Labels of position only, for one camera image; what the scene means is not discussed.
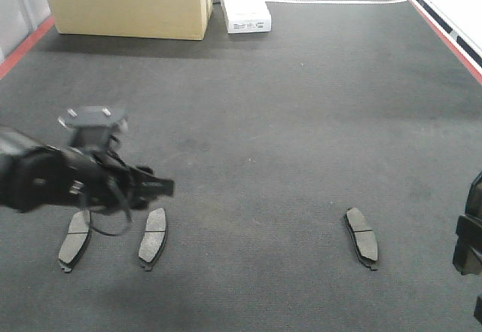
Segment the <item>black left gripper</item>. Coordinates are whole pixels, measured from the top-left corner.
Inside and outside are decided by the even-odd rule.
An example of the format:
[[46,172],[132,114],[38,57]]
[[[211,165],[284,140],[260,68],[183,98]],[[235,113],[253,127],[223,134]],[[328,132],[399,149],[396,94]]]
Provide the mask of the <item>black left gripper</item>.
[[129,166],[118,155],[116,134],[127,128],[124,107],[69,108],[58,121],[72,131],[68,147],[61,151],[87,208],[98,212],[144,209],[159,196],[174,194],[172,179],[158,178],[147,166]]

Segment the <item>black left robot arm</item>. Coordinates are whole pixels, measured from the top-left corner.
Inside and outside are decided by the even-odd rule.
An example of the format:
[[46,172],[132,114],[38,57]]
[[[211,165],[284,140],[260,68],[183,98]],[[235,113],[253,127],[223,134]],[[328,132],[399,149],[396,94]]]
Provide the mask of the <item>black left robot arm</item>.
[[72,131],[64,147],[1,127],[1,204],[20,212],[44,205],[77,206],[104,215],[145,209],[172,196],[175,183],[118,155],[116,133],[127,127],[122,106],[70,108],[59,122]]

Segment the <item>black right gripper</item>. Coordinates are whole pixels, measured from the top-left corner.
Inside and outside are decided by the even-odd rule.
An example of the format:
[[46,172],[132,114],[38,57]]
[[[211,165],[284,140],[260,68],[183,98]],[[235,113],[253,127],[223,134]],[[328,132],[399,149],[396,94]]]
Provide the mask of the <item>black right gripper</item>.
[[471,183],[465,212],[456,225],[453,265],[462,275],[481,274],[481,173]]

